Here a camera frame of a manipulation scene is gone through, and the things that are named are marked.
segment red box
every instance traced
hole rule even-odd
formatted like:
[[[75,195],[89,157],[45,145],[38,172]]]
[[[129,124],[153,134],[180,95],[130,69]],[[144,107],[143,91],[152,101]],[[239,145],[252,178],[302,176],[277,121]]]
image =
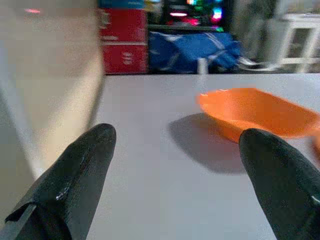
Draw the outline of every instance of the red box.
[[[147,72],[147,44],[105,42],[103,63],[107,74],[144,74]]]
[[[145,10],[99,8],[99,17],[101,40],[146,42]]]

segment white table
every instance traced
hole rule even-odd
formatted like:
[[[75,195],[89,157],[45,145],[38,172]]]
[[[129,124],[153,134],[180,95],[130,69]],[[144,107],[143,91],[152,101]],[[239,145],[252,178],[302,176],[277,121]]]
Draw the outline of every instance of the white table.
[[[238,145],[199,93],[257,87],[320,112],[320,74],[108,76],[95,123],[117,144],[89,240],[273,240]],[[317,163],[306,137],[289,141]]]

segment blue fabric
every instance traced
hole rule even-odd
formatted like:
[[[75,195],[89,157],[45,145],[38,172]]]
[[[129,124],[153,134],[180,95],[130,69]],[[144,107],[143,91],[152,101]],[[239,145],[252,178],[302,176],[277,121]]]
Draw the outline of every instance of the blue fabric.
[[[171,35],[150,32],[149,67],[173,73],[197,73],[198,59],[208,65],[231,69],[242,56],[240,43],[229,33]]]

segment white cabinet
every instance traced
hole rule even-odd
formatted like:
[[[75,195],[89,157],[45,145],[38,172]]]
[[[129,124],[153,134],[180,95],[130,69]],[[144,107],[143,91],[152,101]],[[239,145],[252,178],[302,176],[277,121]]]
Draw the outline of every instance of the white cabinet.
[[[286,14],[269,21],[268,60],[298,73],[320,72],[320,15]]]

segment white wall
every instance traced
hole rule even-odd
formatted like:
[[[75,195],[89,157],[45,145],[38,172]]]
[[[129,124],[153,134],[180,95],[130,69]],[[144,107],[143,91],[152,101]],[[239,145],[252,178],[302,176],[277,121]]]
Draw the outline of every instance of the white wall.
[[[0,37],[12,82],[46,167],[87,129],[102,82],[93,3],[16,0],[0,5]],[[24,11],[34,7],[41,13]]]
[[[0,0],[0,228],[88,128],[103,77],[94,3]]]
[[[6,102],[0,94],[0,229],[34,181]]]
[[[236,0],[233,8],[232,28],[231,32],[239,37],[244,33],[246,29],[244,24],[247,24],[247,18],[252,18],[248,15],[248,4],[254,2],[254,0]],[[302,4],[306,9],[312,8],[313,0],[278,0],[275,9],[275,16],[279,17],[285,14],[288,7],[292,4]]]

